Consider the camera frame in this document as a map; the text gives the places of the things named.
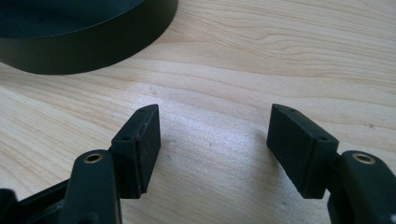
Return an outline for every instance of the black round object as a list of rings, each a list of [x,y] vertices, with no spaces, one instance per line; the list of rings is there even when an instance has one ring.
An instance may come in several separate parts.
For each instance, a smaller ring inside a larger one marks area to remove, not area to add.
[[[0,0],[0,62],[65,75],[122,61],[151,44],[177,0]]]

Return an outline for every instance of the wooden table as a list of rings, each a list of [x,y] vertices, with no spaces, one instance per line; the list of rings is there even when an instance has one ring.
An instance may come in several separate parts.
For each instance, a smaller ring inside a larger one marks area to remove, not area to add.
[[[0,63],[0,180],[19,199],[70,176],[144,105],[162,143],[124,223],[330,223],[266,147],[294,107],[396,173],[396,2],[180,0],[167,31],[110,67],[38,76]]]

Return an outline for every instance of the wood grain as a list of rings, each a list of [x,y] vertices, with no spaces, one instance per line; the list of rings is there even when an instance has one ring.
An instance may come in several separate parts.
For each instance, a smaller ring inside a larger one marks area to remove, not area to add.
[[[0,188],[20,199],[159,104],[163,146],[124,223],[330,223],[265,145],[295,107],[396,173],[396,2],[180,0],[168,30],[108,68],[38,76],[0,63]]]

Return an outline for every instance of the black plastic jaw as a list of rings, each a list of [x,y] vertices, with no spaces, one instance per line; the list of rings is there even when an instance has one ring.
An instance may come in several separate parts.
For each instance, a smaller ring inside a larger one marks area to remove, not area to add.
[[[329,190],[332,223],[395,223],[396,177],[379,158],[338,155],[337,139],[283,105],[272,107],[267,146],[304,198],[321,199]]]
[[[120,197],[138,199],[147,192],[160,147],[159,107],[142,107],[110,150],[76,159],[70,180],[20,202],[12,190],[0,189],[0,224],[121,223]]]

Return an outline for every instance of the metal grommet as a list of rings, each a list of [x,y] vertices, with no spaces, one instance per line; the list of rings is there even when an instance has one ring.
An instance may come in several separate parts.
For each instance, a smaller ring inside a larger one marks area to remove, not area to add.
[[[375,163],[375,159],[373,159],[373,157],[371,157],[371,156],[367,156],[366,154],[353,153],[352,157],[353,157],[353,159],[355,159],[361,163],[364,163],[364,164],[373,165]]]
[[[102,153],[93,153],[86,158],[84,158],[85,163],[96,163],[103,158]]]

